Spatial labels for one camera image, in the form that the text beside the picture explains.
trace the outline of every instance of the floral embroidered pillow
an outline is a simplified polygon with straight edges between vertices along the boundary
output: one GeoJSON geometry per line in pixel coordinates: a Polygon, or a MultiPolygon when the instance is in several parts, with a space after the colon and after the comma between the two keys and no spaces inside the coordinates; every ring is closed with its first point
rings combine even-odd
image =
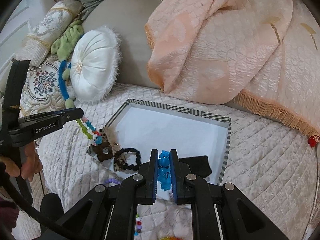
{"type": "MultiPolygon", "coordinates": [[[[49,56],[35,72],[28,71],[20,101],[23,116],[65,108],[58,82],[59,66],[55,55],[49,56]]],[[[66,81],[66,86],[70,98],[75,99],[70,80],[66,81]]]]}

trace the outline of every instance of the bed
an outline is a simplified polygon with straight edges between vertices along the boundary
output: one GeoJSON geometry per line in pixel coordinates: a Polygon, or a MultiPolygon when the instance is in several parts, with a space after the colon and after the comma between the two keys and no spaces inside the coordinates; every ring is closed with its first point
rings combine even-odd
{"type": "MultiPolygon", "coordinates": [[[[128,98],[230,117],[230,152],[222,184],[234,183],[290,240],[303,239],[314,213],[318,185],[316,151],[309,146],[307,137],[254,114],[223,105],[182,101],[165,96],[160,90],[134,85],[117,84],[98,104],[79,101],[75,104],[84,110],[96,127],[101,128],[128,98]]],[[[88,146],[89,141],[76,122],[67,123],[62,130],[43,137],[39,144],[46,187],[59,195],[65,211],[95,185],[114,176],[86,153],[88,146]]],[[[189,209],[157,200],[153,206],[139,206],[138,214],[142,217],[143,228],[135,239],[154,240],[167,235],[192,239],[189,209]]],[[[20,235],[30,239],[39,231],[31,234],[27,229],[29,223],[34,225],[35,222],[25,215],[19,217],[18,227],[25,231],[20,231],[20,235]]]]}

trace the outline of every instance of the gray cushion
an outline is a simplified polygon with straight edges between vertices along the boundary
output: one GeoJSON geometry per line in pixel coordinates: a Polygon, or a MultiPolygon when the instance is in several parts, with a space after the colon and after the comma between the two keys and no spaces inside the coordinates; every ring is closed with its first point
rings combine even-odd
{"type": "Polygon", "coordinates": [[[160,0],[104,0],[83,22],[85,32],[107,26],[119,34],[122,62],[117,82],[159,88],[148,78],[151,57],[144,25],[160,0]]]}

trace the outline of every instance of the round cushion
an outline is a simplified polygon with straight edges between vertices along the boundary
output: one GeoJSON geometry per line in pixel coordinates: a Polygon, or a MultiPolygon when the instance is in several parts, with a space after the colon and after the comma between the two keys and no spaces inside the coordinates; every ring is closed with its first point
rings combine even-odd
{"type": "Polygon", "coordinates": [[[119,45],[108,27],[87,32],[76,44],[71,59],[70,79],[77,98],[98,101],[116,81],[119,45]]]}
{"type": "Polygon", "coordinates": [[[144,25],[160,0],[104,0],[83,22],[84,32],[108,26],[121,39],[122,62],[117,82],[158,88],[146,69],[151,57],[144,25]]]}

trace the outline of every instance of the peach blanket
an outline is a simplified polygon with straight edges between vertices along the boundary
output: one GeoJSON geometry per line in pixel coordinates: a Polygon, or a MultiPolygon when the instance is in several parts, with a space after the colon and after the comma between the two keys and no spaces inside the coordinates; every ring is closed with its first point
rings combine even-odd
{"type": "Polygon", "coordinates": [[[300,0],[164,0],[145,30],[148,75],[164,93],[234,100],[320,134],[320,28],[300,0]]]}

